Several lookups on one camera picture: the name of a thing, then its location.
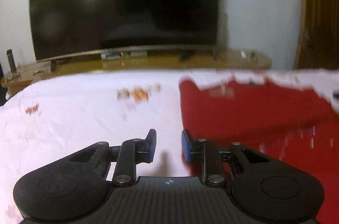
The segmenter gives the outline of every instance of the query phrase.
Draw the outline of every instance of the television stand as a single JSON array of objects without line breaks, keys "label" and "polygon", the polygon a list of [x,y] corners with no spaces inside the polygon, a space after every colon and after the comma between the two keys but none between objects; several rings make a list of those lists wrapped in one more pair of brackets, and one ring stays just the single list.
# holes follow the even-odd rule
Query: television stand
[{"label": "television stand", "polygon": [[180,60],[178,60],[178,51],[172,53],[150,51],[147,56],[124,56],[116,60],[102,60],[101,55],[97,54],[24,65],[17,68],[20,77],[7,80],[7,75],[5,75],[1,79],[1,85],[7,87],[11,95],[14,96],[32,83],[62,75],[150,69],[229,68],[258,70],[270,68],[271,63],[271,59],[263,53],[244,50],[218,51],[218,58],[216,58],[216,53],[188,50],[182,52]]}]

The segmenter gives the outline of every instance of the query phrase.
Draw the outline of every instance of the television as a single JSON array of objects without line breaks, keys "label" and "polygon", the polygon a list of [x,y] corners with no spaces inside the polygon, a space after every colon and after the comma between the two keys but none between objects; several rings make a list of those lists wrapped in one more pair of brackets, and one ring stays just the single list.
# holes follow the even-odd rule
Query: television
[{"label": "television", "polygon": [[216,44],[218,0],[29,0],[29,7],[37,61]]}]

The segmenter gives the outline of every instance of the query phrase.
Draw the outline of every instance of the wooden door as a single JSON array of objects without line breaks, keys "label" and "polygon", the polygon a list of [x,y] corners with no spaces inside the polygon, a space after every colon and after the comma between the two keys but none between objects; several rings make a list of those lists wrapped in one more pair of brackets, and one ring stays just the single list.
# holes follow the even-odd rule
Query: wooden door
[{"label": "wooden door", "polygon": [[294,68],[339,68],[339,0],[302,0]]}]

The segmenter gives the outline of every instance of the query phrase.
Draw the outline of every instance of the white bed sheet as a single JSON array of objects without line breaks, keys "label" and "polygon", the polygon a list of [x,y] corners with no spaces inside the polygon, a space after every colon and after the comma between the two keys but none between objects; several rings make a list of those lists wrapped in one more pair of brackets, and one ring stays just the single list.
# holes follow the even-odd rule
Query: white bed sheet
[{"label": "white bed sheet", "polygon": [[[26,173],[69,155],[98,141],[120,145],[132,138],[145,138],[149,129],[157,131],[154,162],[139,164],[137,175],[187,176],[181,159],[182,121],[178,84],[184,77],[199,87],[229,81],[265,77],[280,85],[313,86],[329,101],[339,89],[339,72],[291,71],[264,72],[182,70],[122,71],[104,74],[79,74],[37,82],[15,95],[0,108],[0,224],[22,220],[12,191]],[[155,84],[149,101],[117,99],[117,91]],[[39,104],[38,112],[26,114],[27,107]],[[111,179],[114,164],[108,178]]]}]

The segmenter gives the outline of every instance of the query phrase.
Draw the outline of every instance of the ridged surface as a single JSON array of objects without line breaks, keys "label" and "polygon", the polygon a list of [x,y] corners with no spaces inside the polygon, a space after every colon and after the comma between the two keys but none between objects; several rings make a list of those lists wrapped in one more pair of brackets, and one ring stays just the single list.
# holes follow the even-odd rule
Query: ridged surface
[{"label": "ridged surface", "polygon": [[[239,211],[222,189],[197,177],[141,177],[113,191],[108,201],[73,224],[259,224]],[[315,224],[307,221],[304,224]]]}]

